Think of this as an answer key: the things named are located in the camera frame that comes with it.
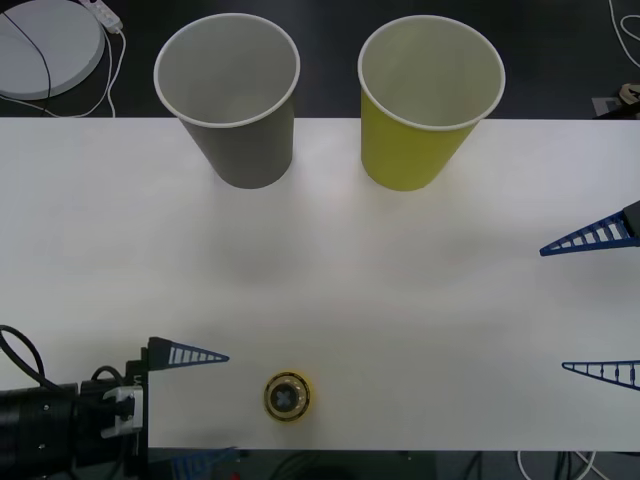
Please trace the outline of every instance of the paper cup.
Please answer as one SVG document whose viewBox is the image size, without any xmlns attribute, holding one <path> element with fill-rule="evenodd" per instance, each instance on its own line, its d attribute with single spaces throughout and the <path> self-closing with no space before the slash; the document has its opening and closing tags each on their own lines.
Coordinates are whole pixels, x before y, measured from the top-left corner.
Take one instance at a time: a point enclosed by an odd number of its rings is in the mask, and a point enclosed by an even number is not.
<svg viewBox="0 0 640 480">
<path fill-rule="evenodd" d="M 358 59 L 362 164 L 393 190 L 427 185 L 505 86 L 496 49 L 443 17 L 405 17 L 376 30 Z"/>
<path fill-rule="evenodd" d="M 218 175 L 236 187 L 259 188 L 291 164 L 291 95 L 299 75 L 298 49 L 284 30 L 229 13 L 173 35 L 158 54 L 153 81 Z"/>
</svg>

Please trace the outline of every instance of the yellow paper cup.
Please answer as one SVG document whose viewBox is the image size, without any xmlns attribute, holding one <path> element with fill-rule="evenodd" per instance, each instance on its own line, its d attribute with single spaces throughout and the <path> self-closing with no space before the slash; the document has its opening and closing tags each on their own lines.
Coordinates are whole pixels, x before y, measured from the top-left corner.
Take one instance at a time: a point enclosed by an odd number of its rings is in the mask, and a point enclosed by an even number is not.
<svg viewBox="0 0 640 480">
<path fill-rule="evenodd" d="M 498 105 L 504 65 L 471 27 L 418 15 L 387 23 L 358 59 L 362 164 L 393 190 L 416 190 L 442 170 Z"/>
</svg>

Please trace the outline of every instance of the dark floor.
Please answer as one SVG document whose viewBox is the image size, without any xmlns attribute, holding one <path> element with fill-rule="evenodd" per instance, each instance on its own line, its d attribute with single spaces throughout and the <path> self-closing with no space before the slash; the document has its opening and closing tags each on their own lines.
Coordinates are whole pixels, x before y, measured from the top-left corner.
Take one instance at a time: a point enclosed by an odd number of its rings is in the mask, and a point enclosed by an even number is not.
<svg viewBox="0 0 640 480">
<path fill-rule="evenodd" d="M 484 452 L 476 460 L 476 452 L 323 452 L 305 453 L 293 457 L 295 452 L 253 451 L 248 456 L 233 455 L 227 460 L 185 475 L 181 469 L 154 470 L 153 480 L 510 480 L 522 479 L 514 452 Z M 177 458 L 177 451 L 155 451 L 156 461 Z M 528 452 L 523 464 L 530 478 L 546 480 L 567 477 L 567 461 L 556 477 L 558 454 L 555 452 Z M 584 463 L 572 455 L 572 476 L 576 478 L 585 468 Z M 276 469 L 283 466 L 275 477 Z M 610 480 L 637 480 L 640 478 L 640 457 L 619 453 L 598 453 L 594 465 Z M 81 480 L 103 480 L 108 469 L 81 470 Z M 51 477 L 63 480 L 65 475 Z M 599 478 L 593 471 L 585 480 Z"/>
<path fill-rule="evenodd" d="M 637 0 L 613 0 L 617 18 L 640 14 Z M 20 0 L 0 0 L 6 9 Z M 206 15 L 244 12 L 283 27 L 300 51 L 296 90 L 299 117 L 359 117 L 358 53 L 381 25 L 416 14 L 460 20 L 483 33 L 503 57 L 507 88 L 495 118 L 594 116 L 591 99 L 611 97 L 620 86 L 640 81 L 640 69 L 615 36 L 607 0 L 106 0 L 122 18 L 129 47 L 113 98 L 118 116 L 169 116 L 156 98 L 153 64 L 168 38 Z M 640 30 L 640 21 L 628 23 Z M 623 33 L 640 59 L 640 42 Z M 115 52 L 120 38 L 111 36 Z M 51 99 L 59 115 L 89 110 L 100 98 L 107 55 L 82 84 Z M 28 107 L 0 101 L 0 116 L 36 116 Z M 106 102 L 95 112 L 108 116 Z"/>
</svg>

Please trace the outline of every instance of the white round base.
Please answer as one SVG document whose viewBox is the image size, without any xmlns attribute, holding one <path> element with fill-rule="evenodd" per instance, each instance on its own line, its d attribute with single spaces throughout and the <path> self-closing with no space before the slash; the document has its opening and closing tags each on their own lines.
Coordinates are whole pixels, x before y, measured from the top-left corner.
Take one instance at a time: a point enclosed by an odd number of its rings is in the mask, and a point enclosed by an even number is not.
<svg viewBox="0 0 640 480">
<path fill-rule="evenodd" d="M 51 96 L 75 87 L 102 58 L 102 26 L 82 5 L 68 0 L 34 0 L 6 13 L 47 60 Z M 0 59 L 0 94 L 20 100 L 46 98 L 48 80 L 42 58 L 4 15 L 0 15 Z"/>
</svg>

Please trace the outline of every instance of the white tabletop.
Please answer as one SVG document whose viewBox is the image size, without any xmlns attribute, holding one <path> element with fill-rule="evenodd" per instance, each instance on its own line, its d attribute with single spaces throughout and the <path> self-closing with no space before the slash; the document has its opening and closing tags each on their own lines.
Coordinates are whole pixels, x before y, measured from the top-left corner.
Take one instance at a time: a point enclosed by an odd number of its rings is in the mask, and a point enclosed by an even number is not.
<svg viewBox="0 0 640 480">
<path fill-rule="evenodd" d="M 0 120 L 1 321 L 61 383 L 153 335 L 229 355 L 152 374 L 152 446 L 640 449 L 640 393 L 560 367 L 640 357 L 640 251 L 538 255 L 640 198 L 640 124 L 483 121 L 413 193 L 359 126 L 296 120 L 244 191 L 173 119 Z M 261 406 L 285 369 L 317 390 L 294 425 Z"/>
</svg>

